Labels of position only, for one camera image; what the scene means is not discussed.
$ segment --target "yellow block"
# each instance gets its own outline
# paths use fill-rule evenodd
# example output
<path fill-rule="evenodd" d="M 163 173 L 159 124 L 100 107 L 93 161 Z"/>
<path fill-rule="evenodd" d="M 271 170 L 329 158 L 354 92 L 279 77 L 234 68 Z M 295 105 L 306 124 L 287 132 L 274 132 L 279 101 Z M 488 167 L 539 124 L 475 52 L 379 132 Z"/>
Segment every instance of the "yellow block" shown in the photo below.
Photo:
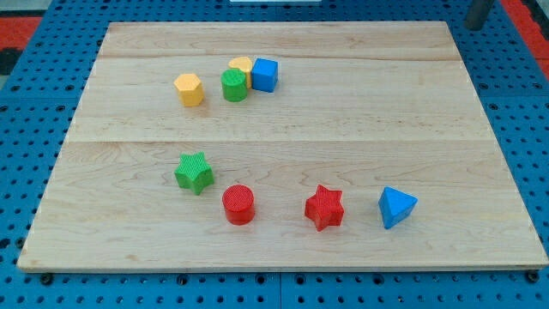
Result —
<path fill-rule="evenodd" d="M 246 87 L 251 88 L 251 68 L 253 63 L 248 57 L 234 58 L 229 62 L 230 69 L 240 69 L 246 75 Z"/>
<path fill-rule="evenodd" d="M 173 82 L 181 104 L 186 107 L 199 106 L 204 100 L 204 89 L 200 78 L 194 73 L 182 74 Z"/>

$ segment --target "wooden plank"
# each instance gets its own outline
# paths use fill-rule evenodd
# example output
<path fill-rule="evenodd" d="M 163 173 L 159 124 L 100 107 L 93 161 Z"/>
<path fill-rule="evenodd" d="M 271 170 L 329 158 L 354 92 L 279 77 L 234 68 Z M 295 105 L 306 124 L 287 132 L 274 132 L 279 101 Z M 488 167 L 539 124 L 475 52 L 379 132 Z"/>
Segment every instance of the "wooden plank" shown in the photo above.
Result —
<path fill-rule="evenodd" d="M 280 61 L 281 82 L 234 105 L 219 78 L 244 54 Z M 172 80 L 191 70 L 207 99 L 183 108 Z M 195 151 L 216 179 L 199 197 L 173 176 Z M 220 204 L 235 183 L 256 195 L 243 227 Z M 346 209 L 321 233 L 303 215 L 319 183 L 343 190 Z M 385 185 L 419 198 L 391 230 Z M 132 273 L 547 264 L 442 22 L 112 24 L 18 261 Z"/>

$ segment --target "blue cube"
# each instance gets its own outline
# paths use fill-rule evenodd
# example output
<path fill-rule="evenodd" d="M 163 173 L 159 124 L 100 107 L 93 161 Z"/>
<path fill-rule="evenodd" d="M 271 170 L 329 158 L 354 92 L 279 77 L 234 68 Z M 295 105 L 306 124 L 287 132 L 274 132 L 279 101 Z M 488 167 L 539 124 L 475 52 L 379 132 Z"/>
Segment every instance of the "blue cube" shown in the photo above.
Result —
<path fill-rule="evenodd" d="M 385 228 L 390 229 L 398 222 L 406 219 L 412 213 L 413 206 L 417 202 L 416 197 L 391 187 L 385 187 L 378 202 Z"/>
<path fill-rule="evenodd" d="M 255 90 L 274 92 L 278 82 L 278 63 L 258 58 L 251 69 L 251 87 Z"/>

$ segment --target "hexagonal prism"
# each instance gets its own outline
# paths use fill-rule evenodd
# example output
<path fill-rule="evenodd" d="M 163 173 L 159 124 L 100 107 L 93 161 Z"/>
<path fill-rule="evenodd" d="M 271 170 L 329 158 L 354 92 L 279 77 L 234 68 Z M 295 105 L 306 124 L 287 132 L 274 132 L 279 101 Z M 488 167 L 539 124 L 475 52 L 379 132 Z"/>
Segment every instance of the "hexagonal prism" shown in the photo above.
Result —
<path fill-rule="evenodd" d="M 186 107 L 199 106 L 204 100 L 204 89 L 200 78 L 194 73 L 182 74 L 173 82 L 181 104 Z"/>

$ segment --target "red star block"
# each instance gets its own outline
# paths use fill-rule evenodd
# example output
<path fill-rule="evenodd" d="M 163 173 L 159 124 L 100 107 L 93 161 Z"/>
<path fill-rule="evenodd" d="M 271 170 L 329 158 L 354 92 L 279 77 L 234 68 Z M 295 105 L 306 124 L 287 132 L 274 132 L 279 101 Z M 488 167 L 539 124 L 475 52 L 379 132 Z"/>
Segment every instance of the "red star block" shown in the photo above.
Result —
<path fill-rule="evenodd" d="M 315 222 L 318 232 L 328 225 L 341 225 L 345 213 L 340 201 L 342 194 L 342 191 L 328 190 L 318 185 L 317 193 L 305 202 L 305 216 Z"/>

